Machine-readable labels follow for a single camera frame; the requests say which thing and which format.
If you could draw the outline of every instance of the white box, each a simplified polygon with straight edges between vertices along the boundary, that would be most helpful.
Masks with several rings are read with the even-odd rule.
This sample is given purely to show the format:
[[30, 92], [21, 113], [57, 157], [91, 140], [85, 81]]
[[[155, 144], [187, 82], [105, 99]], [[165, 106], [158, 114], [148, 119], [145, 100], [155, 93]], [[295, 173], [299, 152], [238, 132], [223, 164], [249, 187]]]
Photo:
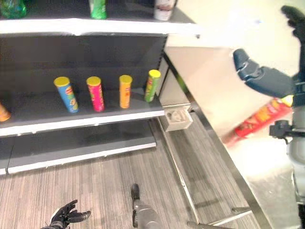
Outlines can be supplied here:
[[188, 128], [193, 120], [185, 108], [165, 109], [165, 116], [160, 117], [161, 124], [166, 132]]

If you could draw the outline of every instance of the striped carpet floor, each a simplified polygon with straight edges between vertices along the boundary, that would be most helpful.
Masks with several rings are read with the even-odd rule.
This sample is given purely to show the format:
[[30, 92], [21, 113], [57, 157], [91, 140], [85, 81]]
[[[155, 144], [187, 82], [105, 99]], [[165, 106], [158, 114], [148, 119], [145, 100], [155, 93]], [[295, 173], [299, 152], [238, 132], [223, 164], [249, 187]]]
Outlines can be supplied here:
[[[231, 215], [247, 206], [228, 168], [195, 116], [187, 130], [168, 133], [179, 167], [202, 222]], [[194, 220], [155, 120], [157, 147], [0, 177], [0, 229], [39, 229], [53, 211], [73, 199], [91, 217], [71, 229], [131, 229], [130, 185], [160, 215], [166, 229], [186, 229]], [[258, 228], [252, 215], [228, 223], [230, 228]]]

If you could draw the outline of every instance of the green pringles can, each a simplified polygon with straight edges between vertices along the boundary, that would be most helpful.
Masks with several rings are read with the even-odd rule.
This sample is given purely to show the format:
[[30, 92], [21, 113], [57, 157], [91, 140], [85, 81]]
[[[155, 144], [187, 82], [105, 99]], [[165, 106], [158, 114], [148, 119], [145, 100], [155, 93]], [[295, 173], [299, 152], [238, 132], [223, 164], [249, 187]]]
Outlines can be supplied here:
[[159, 72], [158, 70], [153, 69], [148, 72], [148, 80], [147, 80], [145, 96], [144, 96], [146, 102], [149, 103], [153, 100], [160, 77], [161, 77], [161, 72]]

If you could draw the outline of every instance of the shelf board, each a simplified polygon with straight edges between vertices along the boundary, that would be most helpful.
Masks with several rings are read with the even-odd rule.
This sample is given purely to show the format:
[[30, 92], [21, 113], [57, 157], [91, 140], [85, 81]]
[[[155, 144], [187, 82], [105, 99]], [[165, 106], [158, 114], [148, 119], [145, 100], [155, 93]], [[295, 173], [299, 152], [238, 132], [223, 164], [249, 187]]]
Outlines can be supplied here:
[[91, 35], [105, 33], [200, 35], [202, 28], [180, 9], [173, 10], [169, 21], [153, 18], [153, 8], [141, 4], [108, 4], [106, 20], [90, 18], [88, 1], [58, 1], [58, 4], [34, 1], [23, 19], [1, 18], [0, 35]]
[[147, 103], [142, 88], [132, 89], [130, 107], [122, 109], [119, 105], [119, 91], [104, 91], [105, 110], [93, 110], [89, 92], [76, 94], [79, 112], [69, 113], [59, 94], [16, 95], [1, 100], [12, 113], [12, 117], [0, 124], [0, 136], [37, 133], [41, 131], [91, 126], [148, 119], [164, 115], [164, 110], [155, 96]]
[[147, 120], [15, 137], [8, 173], [155, 147]]

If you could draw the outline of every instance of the pink pringles can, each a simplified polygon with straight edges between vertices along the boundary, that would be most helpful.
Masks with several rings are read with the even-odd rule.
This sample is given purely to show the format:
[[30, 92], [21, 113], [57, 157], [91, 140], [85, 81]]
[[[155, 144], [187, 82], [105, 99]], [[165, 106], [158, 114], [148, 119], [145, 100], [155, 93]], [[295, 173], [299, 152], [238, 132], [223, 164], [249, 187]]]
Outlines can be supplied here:
[[97, 76], [91, 76], [87, 79], [92, 105], [94, 110], [98, 112], [105, 109], [101, 82], [101, 79]]

